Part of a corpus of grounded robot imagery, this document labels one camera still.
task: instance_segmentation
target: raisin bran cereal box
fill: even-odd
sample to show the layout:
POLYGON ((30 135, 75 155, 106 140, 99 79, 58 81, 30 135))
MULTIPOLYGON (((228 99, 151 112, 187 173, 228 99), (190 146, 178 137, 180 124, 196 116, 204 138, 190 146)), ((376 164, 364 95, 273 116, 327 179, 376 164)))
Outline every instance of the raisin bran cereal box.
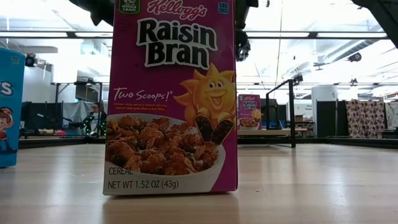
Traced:
POLYGON ((25 55, 0 47, 0 167, 17 162, 25 55))
POLYGON ((238 127, 240 130, 261 130, 260 95, 238 96, 238 127))
POLYGON ((233 1, 115 8, 104 194, 236 190, 233 1))

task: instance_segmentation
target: person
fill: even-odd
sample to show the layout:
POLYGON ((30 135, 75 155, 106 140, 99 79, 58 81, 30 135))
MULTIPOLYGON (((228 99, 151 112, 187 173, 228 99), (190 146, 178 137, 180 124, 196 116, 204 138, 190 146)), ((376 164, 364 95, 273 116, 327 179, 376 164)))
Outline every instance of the person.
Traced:
POLYGON ((104 111, 104 106, 100 103, 100 102, 95 102, 92 104, 91 109, 93 110, 89 116, 92 116, 93 120, 91 122, 91 131, 95 131, 98 133, 98 129, 100 128, 101 123, 105 123, 106 122, 106 113, 104 111), (98 116, 100 114, 100 110, 101 110, 101 118, 100 120, 100 124, 98 124, 98 116))
POLYGON ((6 131, 7 128, 11 128, 13 125, 12 110, 5 107, 0 108, 0 152, 16 152, 16 150, 9 145, 6 131))

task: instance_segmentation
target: security camera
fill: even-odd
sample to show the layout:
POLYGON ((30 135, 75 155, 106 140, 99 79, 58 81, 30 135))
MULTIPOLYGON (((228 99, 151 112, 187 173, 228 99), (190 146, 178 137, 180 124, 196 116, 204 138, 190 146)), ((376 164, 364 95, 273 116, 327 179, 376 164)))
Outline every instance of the security camera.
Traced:
POLYGON ((36 54, 27 54, 25 58, 25 66, 29 68, 37 67, 36 54))
POLYGON ((360 53, 353 54, 348 57, 348 60, 350 62, 358 62, 358 61, 362 60, 362 55, 360 53))

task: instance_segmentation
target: magenta cereal box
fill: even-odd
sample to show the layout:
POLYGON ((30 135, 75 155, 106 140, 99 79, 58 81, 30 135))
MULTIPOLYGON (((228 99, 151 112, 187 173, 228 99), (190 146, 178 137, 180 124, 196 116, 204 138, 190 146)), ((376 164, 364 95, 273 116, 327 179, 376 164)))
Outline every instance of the magenta cereal box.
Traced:
POLYGON ((115 11, 104 194, 236 190, 233 1, 115 11))
POLYGON ((240 130, 261 130, 260 95, 238 96, 238 127, 240 130))

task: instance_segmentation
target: small raisin bran box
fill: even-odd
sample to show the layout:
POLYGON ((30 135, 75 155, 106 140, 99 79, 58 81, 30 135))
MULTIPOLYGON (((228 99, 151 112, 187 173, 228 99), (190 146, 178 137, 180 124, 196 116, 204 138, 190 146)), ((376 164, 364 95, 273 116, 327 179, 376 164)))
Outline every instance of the small raisin bran box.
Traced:
POLYGON ((232 0, 119 0, 105 195, 236 190, 232 0))
POLYGON ((0 168, 17 162, 25 55, 0 47, 0 168))
POLYGON ((260 95, 238 96, 238 127, 240 130, 261 130, 260 95))

